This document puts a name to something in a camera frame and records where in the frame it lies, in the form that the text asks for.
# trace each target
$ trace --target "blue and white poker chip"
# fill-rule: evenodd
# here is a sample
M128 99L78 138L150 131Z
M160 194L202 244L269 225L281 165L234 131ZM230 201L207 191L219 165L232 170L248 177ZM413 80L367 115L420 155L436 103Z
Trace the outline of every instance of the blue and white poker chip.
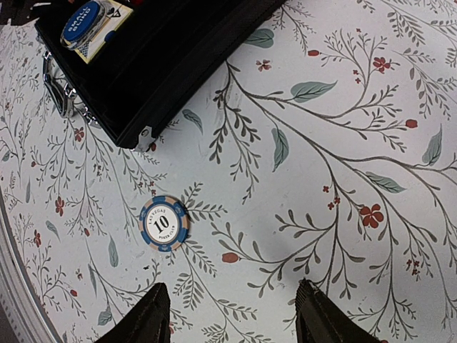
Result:
M189 218L181 203L172 197L154 197L145 203L139 217L144 241L160 252L178 249L189 232Z

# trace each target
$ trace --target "red bud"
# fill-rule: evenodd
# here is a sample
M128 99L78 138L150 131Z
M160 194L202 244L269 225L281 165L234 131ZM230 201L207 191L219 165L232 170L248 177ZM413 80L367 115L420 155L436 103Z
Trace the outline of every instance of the red bud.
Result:
M234 252L227 252L222 255L222 262L225 263L235 263L239 260L239 256Z
M410 128L410 129L415 129L417 127L417 120L408 119L406 121L406 127Z

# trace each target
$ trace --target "black case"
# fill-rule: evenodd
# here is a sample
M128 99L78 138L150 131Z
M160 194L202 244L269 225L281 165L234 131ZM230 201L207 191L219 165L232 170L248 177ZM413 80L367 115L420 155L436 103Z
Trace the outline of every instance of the black case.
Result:
M35 24L69 83L113 142L133 149L158 137L181 107L284 0L144 0L86 64L60 44L66 4Z

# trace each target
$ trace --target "blue label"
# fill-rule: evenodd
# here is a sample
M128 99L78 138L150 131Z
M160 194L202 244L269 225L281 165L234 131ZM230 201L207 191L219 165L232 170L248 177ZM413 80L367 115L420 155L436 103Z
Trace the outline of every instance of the blue label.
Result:
M92 24L100 11L100 5L95 1L90 1L76 11L65 25L64 38L73 42L80 39Z

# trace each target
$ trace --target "red flower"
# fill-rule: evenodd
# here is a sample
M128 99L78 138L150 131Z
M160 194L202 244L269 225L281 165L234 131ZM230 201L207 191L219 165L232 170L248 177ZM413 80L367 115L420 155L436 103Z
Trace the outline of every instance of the red flower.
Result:
M56 213L59 213L60 217L64 215L64 206L65 201L61 197L58 197L56 200Z
M256 62L256 65L257 66L260 66L258 68L259 71L262 71L262 70L270 70L271 69L271 66L268 65L268 63L270 63L271 61L269 61L268 59L264 59L263 62L260 62L260 61L257 61Z
M82 141L84 138L84 128L75 129L74 130L74 140L75 141Z
M384 220L384 215L380 213L381 206L374 204L371 209L367 206L364 206L360 210L360 214L365 216L363 218L363 225L367 227L370 225L373 229L376 229L379 226L379 223Z
M318 50L310 50L310 51L308 51L308 56L314 57L314 56L319 56L320 54L321 54L321 52L318 51Z
M34 243L36 244L36 247L39 248L41 245L41 235L40 235L40 233L36 232L36 230L34 232L34 235L35 235Z
M417 127L417 120L408 119L405 123L406 127L410 129L415 129Z
M373 65L379 70L381 74L384 74L384 69L390 69L391 68L391 63L387 62L386 59L381 57L375 57Z
M240 257L234 252L227 252L222 255L222 262L225 263L235 263L240 259Z

